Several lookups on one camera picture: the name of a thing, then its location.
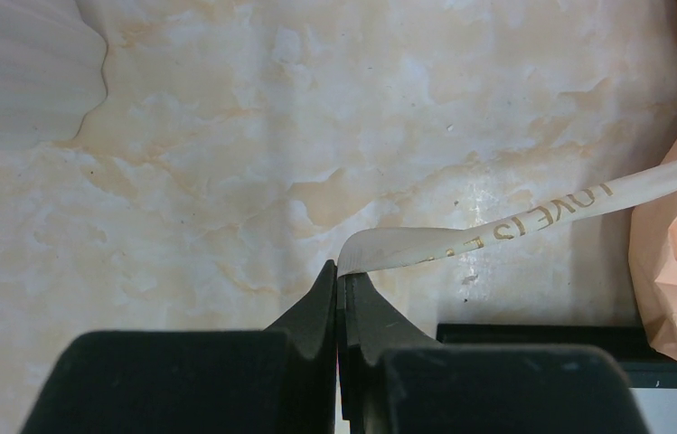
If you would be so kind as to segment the cream printed ribbon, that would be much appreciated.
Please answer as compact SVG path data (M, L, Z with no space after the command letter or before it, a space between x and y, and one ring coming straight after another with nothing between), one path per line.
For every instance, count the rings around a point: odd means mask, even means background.
M351 235L342 246L336 272L341 277L454 257L552 225L634 208L676 192L677 159L468 229L380 227L362 230Z

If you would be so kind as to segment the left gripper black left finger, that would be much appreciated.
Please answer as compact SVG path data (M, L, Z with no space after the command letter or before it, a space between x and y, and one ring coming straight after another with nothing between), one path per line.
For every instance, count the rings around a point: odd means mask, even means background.
M336 266L271 325L95 331L61 353L25 433L330 433Z

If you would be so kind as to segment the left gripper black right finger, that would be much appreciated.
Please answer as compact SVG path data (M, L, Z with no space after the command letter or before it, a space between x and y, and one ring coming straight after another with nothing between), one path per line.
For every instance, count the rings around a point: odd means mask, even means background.
M343 415L354 433L644 433L625 373L569 344L442 344L364 274L341 277Z

